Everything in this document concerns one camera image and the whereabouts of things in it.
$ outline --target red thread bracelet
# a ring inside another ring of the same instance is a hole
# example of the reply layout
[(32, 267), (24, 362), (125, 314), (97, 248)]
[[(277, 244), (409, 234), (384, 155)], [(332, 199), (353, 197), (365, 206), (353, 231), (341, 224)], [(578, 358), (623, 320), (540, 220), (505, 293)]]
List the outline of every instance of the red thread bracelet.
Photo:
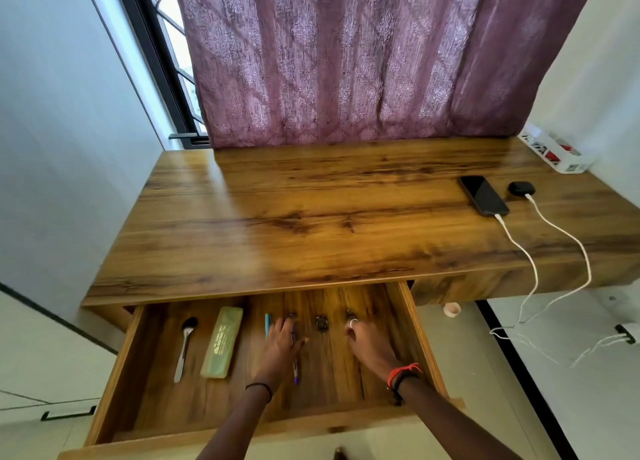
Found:
[(409, 364), (408, 366), (404, 366), (404, 367), (398, 367), (397, 369), (393, 369), (390, 373), (389, 373), (389, 379), (387, 379), (387, 387), (389, 389), (391, 388), (391, 382), (396, 378), (396, 376), (402, 372), (402, 371), (406, 371), (406, 370), (413, 370), (413, 369), (418, 369), (418, 371), (420, 373), (422, 373), (422, 370), (420, 369), (420, 367), (418, 367), (418, 363), (414, 362), (413, 364)]

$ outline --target white power adapter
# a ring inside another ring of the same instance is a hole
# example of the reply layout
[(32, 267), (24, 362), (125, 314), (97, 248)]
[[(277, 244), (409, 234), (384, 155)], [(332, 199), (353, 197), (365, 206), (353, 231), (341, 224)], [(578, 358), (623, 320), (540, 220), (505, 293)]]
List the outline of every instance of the white power adapter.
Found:
[(627, 343), (640, 343), (640, 324), (619, 324), (616, 332), (626, 335)]

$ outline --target hand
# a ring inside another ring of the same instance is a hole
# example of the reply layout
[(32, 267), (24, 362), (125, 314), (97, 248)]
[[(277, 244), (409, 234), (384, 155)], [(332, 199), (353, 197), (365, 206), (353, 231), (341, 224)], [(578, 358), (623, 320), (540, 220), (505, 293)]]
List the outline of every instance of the hand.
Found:
[(275, 394), (284, 376), (293, 370), (293, 360), (298, 355), (308, 338), (301, 338), (291, 344), (291, 329), (298, 319), (278, 317), (269, 327), (267, 341), (262, 351), (262, 360), (258, 374), (253, 378), (254, 383), (266, 383)]
[(383, 381), (387, 382), (393, 369), (402, 367), (396, 359), (389, 341), (380, 333), (376, 324), (349, 320), (344, 326), (353, 355)]

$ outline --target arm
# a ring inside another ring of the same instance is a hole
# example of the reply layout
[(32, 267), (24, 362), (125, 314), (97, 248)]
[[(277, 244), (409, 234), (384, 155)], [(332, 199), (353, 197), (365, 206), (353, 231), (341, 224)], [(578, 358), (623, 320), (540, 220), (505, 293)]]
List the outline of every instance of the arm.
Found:
[[(291, 373), (294, 358), (308, 341), (305, 338), (291, 344), (294, 322), (291, 318), (284, 322), (277, 319), (269, 327), (260, 369), (252, 380), (252, 383), (267, 384), (273, 394), (284, 376)], [(252, 386), (247, 389), (196, 460), (242, 460), (268, 401), (269, 392), (265, 387)]]
[[(354, 322), (351, 328), (347, 323), (345, 333), (354, 355), (382, 381), (387, 382), (391, 371), (403, 366), (375, 324)], [(398, 393), (452, 460), (519, 460), (519, 456), (420, 379), (406, 377)]]

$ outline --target drawer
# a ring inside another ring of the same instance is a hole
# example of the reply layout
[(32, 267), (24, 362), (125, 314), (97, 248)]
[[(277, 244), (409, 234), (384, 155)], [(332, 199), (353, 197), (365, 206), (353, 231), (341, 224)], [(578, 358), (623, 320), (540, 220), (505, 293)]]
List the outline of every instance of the drawer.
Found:
[[(242, 324), (227, 378), (206, 379), (200, 368), (224, 305), (244, 309)], [(284, 381), (267, 405), (256, 436), (341, 431), (411, 415), (408, 408), (393, 406), (386, 385), (352, 355), (343, 331), (346, 310), (375, 322), (397, 357), (405, 363), (418, 362), (433, 387), (447, 396), (404, 281), (148, 304), (134, 312), (85, 448), (61, 458), (206, 442), (257, 371), (265, 313), (274, 317), (297, 313), (297, 334), (310, 341), (298, 360), (300, 384), (293, 385), (292, 377)], [(328, 331), (316, 330), (316, 315), (328, 317)], [(196, 317), (198, 326), (189, 340), (182, 380), (174, 384), (181, 326), (189, 317)]]

